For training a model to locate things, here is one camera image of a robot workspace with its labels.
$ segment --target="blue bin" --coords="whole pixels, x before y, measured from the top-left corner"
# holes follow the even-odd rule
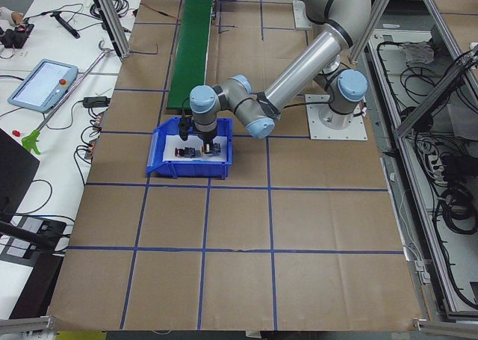
[[[148,165],[146,174],[152,172],[162,176],[178,177],[212,177],[226,179],[232,164],[232,120],[230,118],[217,119],[217,135],[227,137],[226,161],[164,161],[163,153],[167,135],[178,135],[180,117],[173,117],[159,125],[153,133],[151,147],[149,148]]]

